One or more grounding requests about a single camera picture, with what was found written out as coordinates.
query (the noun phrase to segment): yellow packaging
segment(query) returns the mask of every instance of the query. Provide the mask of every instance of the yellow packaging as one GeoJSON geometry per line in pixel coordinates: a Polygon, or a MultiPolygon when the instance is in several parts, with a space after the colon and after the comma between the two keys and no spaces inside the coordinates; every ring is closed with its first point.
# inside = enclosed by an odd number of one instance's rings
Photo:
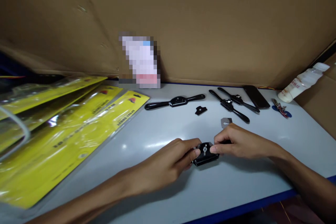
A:
{"type": "MultiPolygon", "coordinates": [[[[99,83],[90,85],[83,89],[77,90],[55,100],[41,104],[37,107],[23,111],[17,116],[28,127],[30,131],[36,129],[42,123],[70,106],[75,101],[99,86],[99,83]]],[[[12,119],[6,118],[0,121],[0,152],[11,146],[13,143],[23,137],[23,131],[20,126],[12,119]]]]}
{"type": "MultiPolygon", "coordinates": [[[[69,94],[76,90],[85,88],[89,85],[95,84],[105,80],[106,77],[86,76],[86,77],[68,77],[58,81],[52,85],[45,85],[44,91],[37,92],[36,94],[22,95],[22,98],[16,99],[12,102],[6,102],[2,106],[12,112],[18,114],[22,111],[36,107],[42,103],[56,99],[63,95],[69,94]]],[[[0,112],[0,120],[7,118],[7,115],[0,112]]]]}
{"type": "Polygon", "coordinates": [[[100,105],[87,106],[87,102],[66,116],[49,120],[54,127],[40,130],[26,147],[0,165],[0,201],[32,207],[148,99],[128,91],[104,109],[100,105]]]}

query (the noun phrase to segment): white table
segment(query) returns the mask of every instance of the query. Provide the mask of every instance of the white table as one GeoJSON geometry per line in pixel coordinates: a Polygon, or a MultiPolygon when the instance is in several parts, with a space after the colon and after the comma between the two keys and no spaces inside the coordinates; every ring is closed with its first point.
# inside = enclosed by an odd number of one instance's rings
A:
{"type": "MultiPolygon", "coordinates": [[[[198,137],[202,142],[213,142],[214,136],[222,130],[220,121],[223,117],[231,117],[237,125],[280,144],[322,176],[336,175],[336,141],[297,103],[287,104],[287,110],[293,115],[290,119],[285,119],[272,108],[262,110],[258,115],[234,103],[238,111],[250,118],[250,124],[246,124],[223,108],[208,92],[213,89],[227,99],[215,86],[162,86],[161,89],[143,89],[140,92],[151,97],[149,102],[201,93],[206,98],[174,108],[146,111],[142,107],[115,137],[102,144],[35,207],[21,211],[0,205],[1,223],[24,223],[53,209],[92,189],[120,170],[141,162],[175,138],[198,137]],[[208,111],[197,116],[195,112],[198,106],[207,107],[208,111]]],[[[241,95],[245,102],[252,105],[242,88],[225,87],[225,90],[241,95]]],[[[273,105],[271,98],[277,98],[276,91],[260,92],[273,105]]],[[[237,210],[238,206],[258,202],[245,208],[252,210],[293,194],[293,191],[288,194],[291,189],[291,184],[269,160],[224,156],[200,167],[193,166],[164,190],[121,202],[93,223],[184,223],[209,215],[212,217],[206,219],[206,222],[212,223],[237,214],[237,211],[233,214],[228,209],[237,210]],[[223,214],[213,215],[224,210],[227,211],[223,214]]]]}

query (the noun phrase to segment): blurred bottle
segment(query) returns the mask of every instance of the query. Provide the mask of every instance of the blurred bottle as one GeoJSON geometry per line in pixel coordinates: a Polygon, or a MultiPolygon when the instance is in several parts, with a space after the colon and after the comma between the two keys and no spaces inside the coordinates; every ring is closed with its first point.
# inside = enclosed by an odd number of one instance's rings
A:
{"type": "Polygon", "coordinates": [[[305,72],[299,74],[284,90],[282,90],[278,94],[279,99],[283,102],[291,102],[296,96],[313,86],[328,68],[329,66],[326,64],[320,62],[316,63],[313,68],[309,68],[305,72]]]}

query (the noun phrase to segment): right hand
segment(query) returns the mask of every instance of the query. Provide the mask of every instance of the right hand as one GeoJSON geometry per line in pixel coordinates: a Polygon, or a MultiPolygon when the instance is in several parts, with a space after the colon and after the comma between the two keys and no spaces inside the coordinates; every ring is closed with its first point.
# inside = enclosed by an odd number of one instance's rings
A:
{"type": "Polygon", "coordinates": [[[283,149],[276,143],[230,123],[215,136],[211,153],[231,154],[236,157],[256,159],[276,157],[283,149]],[[232,144],[221,144],[230,140],[232,144]]]}

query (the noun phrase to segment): smartphone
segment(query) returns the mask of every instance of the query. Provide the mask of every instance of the smartphone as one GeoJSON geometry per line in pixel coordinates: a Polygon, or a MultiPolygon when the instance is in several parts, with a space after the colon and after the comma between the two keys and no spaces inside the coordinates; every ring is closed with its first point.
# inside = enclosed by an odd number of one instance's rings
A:
{"type": "Polygon", "coordinates": [[[266,101],[263,95],[255,86],[244,86],[243,87],[253,104],[259,109],[268,109],[270,104],[266,101]]]}

